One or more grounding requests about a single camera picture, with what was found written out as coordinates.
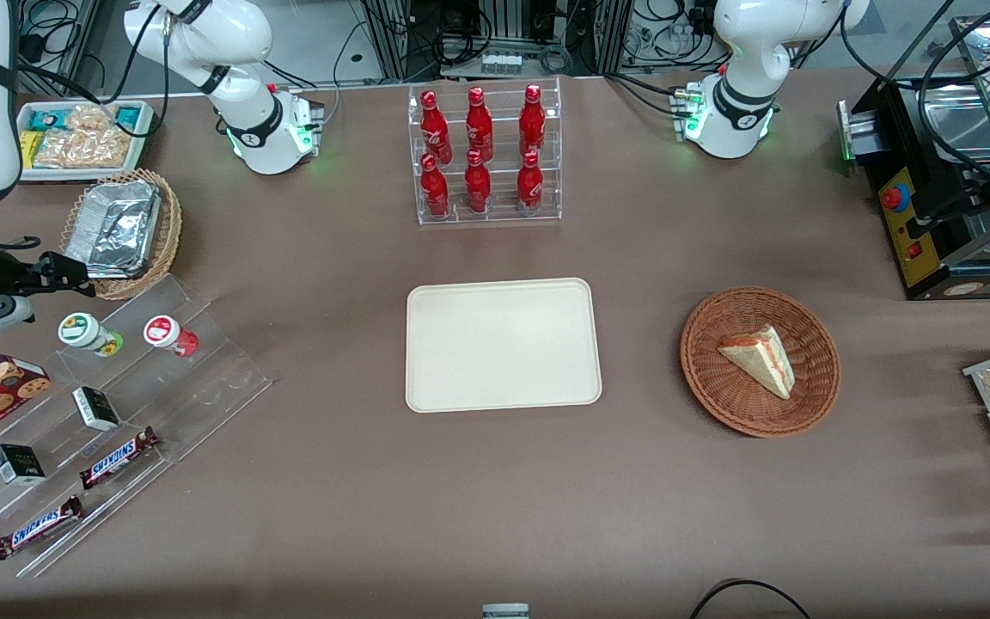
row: round wicker basket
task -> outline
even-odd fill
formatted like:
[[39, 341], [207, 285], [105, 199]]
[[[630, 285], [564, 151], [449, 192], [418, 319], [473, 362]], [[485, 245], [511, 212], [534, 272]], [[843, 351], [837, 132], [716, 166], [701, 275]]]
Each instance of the round wicker basket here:
[[[778, 330], [797, 377], [789, 400], [718, 352], [724, 338], [767, 324]], [[795, 299], [765, 287], [735, 287], [700, 303], [682, 330], [680, 360], [690, 389], [712, 416], [762, 438], [810, 430], [840, 392], [840, 358], [828, 330]]]
[[[178, 252], [178, 235], [181, 234], [181, 206], [178, 204], [178, 196], [174, 195], [170, 185], [160, 175], [150, 172], [149, 169], [133, 169], [131, 172], [124, 172], [109, 179], [102, 179], [95, 185], [107, 183], [127, 183], [128, 181], [149, 181], [162, 190], [162, 204], [158, 212], [158, 222], [155, 224], [155, 240], [152, 242], [150, 250], [150, 267], [143, 277], [138, 279], [91, 279], [98, 297], [107, 301], [125, 301], [127, 298], [136, 297], [137, 294], [148, 290], [155, 282], [162, 279], [170, 270], [170, 264], [174, 263], [174, 255]], [[59, 251], [67, 248], [67, 240], [71, 239], [71, 232], [75, 230], [75, 219], [79, 214], [79, 207], [82, 206], [83, 196], [75, 200], [75, 206], [71, 208], [70, 215], [67, 216], [67, 226], [64, 227], [63, 235], [59, 236]]]

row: brown table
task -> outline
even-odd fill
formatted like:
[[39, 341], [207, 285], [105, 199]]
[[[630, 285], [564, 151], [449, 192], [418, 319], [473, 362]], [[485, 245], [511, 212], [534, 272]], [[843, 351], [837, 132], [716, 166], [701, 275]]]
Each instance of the brown table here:
[[[732, 576], [822, 618], [990, 616], [990, 427], [960, 376], [990, 357], [990, 302], [903, 301], [838, 157], [835, 103], [868, 82], [799, 71], [765, 142], [718, 161], [566, 79], [565, 220], [483, 230], [415, 223], [405, 88], [346, 91], [322, 157], [279, 177], [175, 99], [146, 160], [185, 208], [174, 272], [278, 383], [44, 576], [0, 565], [0, 616], [686, 616]], [[17, 189], [0, 239], [54, 246], [78, 192]], [[408, 410], [413, 287], [554, 277], [592, 286], [598, 403]], [[836, 339], [840, 400], [800, 438], [728, 430], [676, 369], [687, 313], [734, 285], [801, 299]], [[34, 305], [0, 352], [43, 359], [60, 316], [114, 307]]]

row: red emergency stop button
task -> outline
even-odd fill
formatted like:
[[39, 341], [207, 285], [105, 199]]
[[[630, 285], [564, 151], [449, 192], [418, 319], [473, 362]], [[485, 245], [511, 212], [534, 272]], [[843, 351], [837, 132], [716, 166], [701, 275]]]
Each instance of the red emergency stop button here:
[[903, 200], [903, 192], [900, 191], [899, 187], [884, 189], [884, 193], [881, 193], [881, 206], [888, 208], [889, 211], [895, 211], [895, 208], [900, 206]]
[[896, 183], [881, 192], [881, 206], [892, 212], [904, 212], [911, 204], [911, 189], [907, 184]]

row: yellow control panel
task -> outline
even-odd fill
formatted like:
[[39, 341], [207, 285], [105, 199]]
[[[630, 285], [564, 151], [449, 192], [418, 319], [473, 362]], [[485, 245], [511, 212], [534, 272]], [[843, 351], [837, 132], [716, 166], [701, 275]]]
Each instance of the yellow control panel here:
[[911, 195], [915, 187], [911, 183], [908, 169], [901, 169], [892, 180], [888, 181], [877, 199], [881, 201], [881, 211], [884, 214], [884, 224], [889, 228], [892, 247], [896, 251], [896, 262], [900, 263], [900, 272], [908, 286], [917, 285], [928, 275], [942, 266], [938, 259], [938, 251], [934, 248], [930, 232], [922, 238], [913, 239], [908, 236], [908, 222], [915, 219], [915, 204]]

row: sandwich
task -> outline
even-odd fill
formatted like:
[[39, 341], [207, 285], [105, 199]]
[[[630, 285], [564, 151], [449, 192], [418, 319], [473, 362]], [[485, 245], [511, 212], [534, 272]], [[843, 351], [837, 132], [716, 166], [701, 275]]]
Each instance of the sandwich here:
[[718, 350], [720, 355], [759, 381], [762, 387], [782, 400], [789, 400], [789, 392], [797, 379], [793, 376], [781, 337], [773, 326], [767, 325], [757, 333], [726, 338], [720, 342]]

